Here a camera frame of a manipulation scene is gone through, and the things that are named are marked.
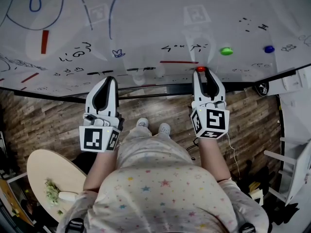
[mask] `round table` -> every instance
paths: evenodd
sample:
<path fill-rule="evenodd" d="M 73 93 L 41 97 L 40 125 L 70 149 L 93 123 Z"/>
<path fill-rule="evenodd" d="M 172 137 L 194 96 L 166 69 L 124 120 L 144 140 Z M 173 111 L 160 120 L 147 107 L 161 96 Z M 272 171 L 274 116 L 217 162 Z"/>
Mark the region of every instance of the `round table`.
<path fill-rule="evenodd" d="M 30 186 L 43 208 L 59 222 L 62 216 L 71 208 L 73 202 L 58 199 L 58 205 L 51 206 L 46 198 L 47 179 L 62 192 L 80 193 L 86 174 L 70 160 L 50 150 L 36 150 L 27 161 L 27 174 Z"/>

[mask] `blue marker line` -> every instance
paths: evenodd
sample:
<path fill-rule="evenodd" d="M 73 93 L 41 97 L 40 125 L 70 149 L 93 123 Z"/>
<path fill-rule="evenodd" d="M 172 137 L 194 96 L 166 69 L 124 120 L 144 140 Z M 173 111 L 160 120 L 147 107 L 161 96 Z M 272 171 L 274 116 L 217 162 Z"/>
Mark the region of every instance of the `blue marker line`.
<path fill-rule="evenodd" d="M 113 6 L 115 5 L 115 2 L 116 2 L 116 0 L 112 1 L 112 4 L 110 6 L 110 11 L 109 11 L 109 22 L 108 22 L 108 24 L 109 24 L 109 38 L 110 38 L 110 40 L 112 40 L 112 38 L 111 38 L 111 15 L 112 15 L 112 10 L 113 10 Z"/>
<path fill-rule="evenodd" d="M 86 10 L 86 15 L 87 15 L 87 18 L 88 18 L 88 22 L 91 26 L 91 30 L 93 30 L 93 26 L 92 26 L 92 21 L 91 21 L 91 17 L 89 16 L 89 13 L 88 13 L 88 9 L 87 9 L 87 6 L 86 6 L 86 3 L 84 2 L 84 0 L 81 0 L 83 5 L 84 5 L 84 8 Z"/>
<path fill-rule="evenodd" d="M 6 16 L 7 16 L 7 14 L 8 14 L 8 12 L 9 12 L 9 9 L 10 9 L 10 7 L 11 7 L 11 5 L 12 5 L 12 2 L 13 2 L 13 0 L 10 1 L 10 5 L 9 5 L 9 7 L 8 7 L 8 10 L 7 10 L 6 13 L 5 13 L 5 16 L 4 16 L 4 18 L 3 18 L 3 20 L 2 20 L 2 22 L 1 22 L 1 24 L 0 24 L 0 27 L 1 27 L 2 23 L 4 22 L 4 20 L 5 20 Z"/>
<path fill-rule="evenodd" d="M 48 28 L 49 26 L 52 26 L 52 25 L 59 19 L 60 14 L 61 14 L 62 11 L 63 11 L 63 5 L 64 5 L 64 0 L 62 0 L 62 4 L 61 4 L 60 10 L 59 10 L 59 14 L 58 14 L 57 18 L 55 19 L 55 21 L 52 22 L 50 25 L 48 25 L 48 26 L 46 26 L 46 27 L 44 27 L 44 28 L 41 28 L 41 29 L 31 29 L 31 28 L 27 28 L 27 27 L 25 27 L 25 26 L 23 26 L 23 25 L 21 25 L 21 24 L 15 22 L 13 19 L 11 19 L 11 18 L 9 17 L 8 12 L 6 13 L 6 17 L 8 17 L 13 23 L 15 23 L 16 25 L 18 25 L 18 26 L 20 26 L 20 27 L 22 27 L 22 28 L 29 29 L 29 30 L 34 30 L 34 31 L 43 30 L 43 29 Z"/>
<path fill-rule="evenodd" d="M 33 10 L 32 9 L 32 3 L 33 3 L 33 0 L 30 0 L 29 1 L 29 10 L 31 11 L 31 12 L 38 12 L 40 9 L 41 9 L 41 0 L 39 0 L 39 8 L 37 9 L 37 10 Z"/>

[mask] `whiteboard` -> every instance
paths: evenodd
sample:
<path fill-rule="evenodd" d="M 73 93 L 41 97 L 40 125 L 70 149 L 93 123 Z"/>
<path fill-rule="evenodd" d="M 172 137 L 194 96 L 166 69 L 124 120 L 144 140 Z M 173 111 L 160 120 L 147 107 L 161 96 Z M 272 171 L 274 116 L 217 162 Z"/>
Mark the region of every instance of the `whiteboard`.
<path fill-rule="evenodd" d="M 191 83 L 198 66 L 255 82 L 311 63 L 310 11 L 311 0 L 0 0 L 0 86 L 67 96 L 108 75 L 119 88 Z"/>

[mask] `black frame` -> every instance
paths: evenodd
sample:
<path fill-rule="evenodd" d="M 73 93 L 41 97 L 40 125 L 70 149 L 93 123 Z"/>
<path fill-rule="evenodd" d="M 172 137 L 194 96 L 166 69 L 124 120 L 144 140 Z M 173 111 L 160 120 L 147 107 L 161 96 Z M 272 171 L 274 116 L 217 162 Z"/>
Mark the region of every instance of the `black frame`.
<path fill-rule="evenodd" d="M 296 74 L 296 71 L 310 67 L 311 64 L 304 65 L 302 67 L 298 67 L 292 70 L 284 71 L 282 73 L 279 73 L 273 77 L 266 78 L 260 81 L 256 82 L 223 82 L 225 91 L 241 91 L 244 88 L 248 88 L 251 86 L 255 86 L 261 83 L 266 83 L 269 81 L 285 78 L 288 76 L 292 76 Z M 142 96 L 131 96 L 131 97 L 119 97 L 119 100 L 127 100 L 127 99 L 142 99 L 142 98 L 153 98 L 153 97 L 163 97 L 163 96 L 176 96 L 176 95 L 190 95 L 192 94 L 192 84 L 186 83 L 186 84 L 169 84 L 169 85 L 155 85 L 155 86 L 141 86 L 141 87 L 129 87 L 129 88 L 121 88 L 121 90 L 131 90 L 131 89 L 143 89 L 143 88 L 153 88 L 153 87 L 167 87 L 167 93 L 160 93 L 160 94 L 151 94 L 151 95 L 142 95 Z M 64 102 L 73 102 L 73 103 L 85 103 L 86 99 L 77 98 L 75 96 L 80 95 L 86 95 L 87 93 L 83 94 L 76 94 L 76 95 L 70 95 L 70 96 L 64 96 L 64 97 L 55 97 L 55 96 L 48 96 L 48 95 L 42 95 L 32 92 L 25 92 L 25 91 L 17 91 L 13 89 L 3 88 L 0 89 L 3 90 L 9 90 L 14 91 L 15 96 L 23 96 L 23 97 L 29 97 L 29 98 L 36 98 L 36 99 L 47 99 L 47 100 L 55 100 L 55 101 L 64 101 Z M 206 83 L 203 83 L 203 90 L 204 92 L 207 91 Z"/>

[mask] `wooden panel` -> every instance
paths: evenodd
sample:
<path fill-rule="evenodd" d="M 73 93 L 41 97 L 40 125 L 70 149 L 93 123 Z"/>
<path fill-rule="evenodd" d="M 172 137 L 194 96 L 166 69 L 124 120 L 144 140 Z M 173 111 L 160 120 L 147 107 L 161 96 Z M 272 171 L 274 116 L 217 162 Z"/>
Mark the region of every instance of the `wooden panel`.
<path fill-rule="evenodd" d="M 165 87 L 122 91 L 122 96 L 165 93 Z M 149 119 L 150 130 L 157 133 L 162 122 L 172 128 L 171 138 L 184 148 L 193 145 L 194 130 L 189 117 L 192 96 L 167 96 L 146 99 L 120 100 L 118 111 L 125 118 L 122 141 L 136 125 L 140 117 Z M 226 94 L 227 108 L 230 110 L 229 136 L 240 173 L 246 167 L 246 160 L 253 162 L 252 173 L 264 166 L 278 172 L 280 162 L 271 161 L 263 155 L 264 150 L 280 153 L 281 126 L 275 96 L 260 97 L 252 88 L 238 93 Z M 66 158 L 74 159 L 80 151 L 78 127 L 82 125 L 83 104 L 15 97 L 12 92 L 0 91 L 0 103 L 4 110 L 6 124 L 5 139 L 13 151 L 21 173 L 26 171 L 29 155 L 36 149 L 53 150 Z M 219 145 L 230 171 L 238 176 L 233 150 L 227 136 Z M 200 164 L 198 148 L 190 151 Z"/>

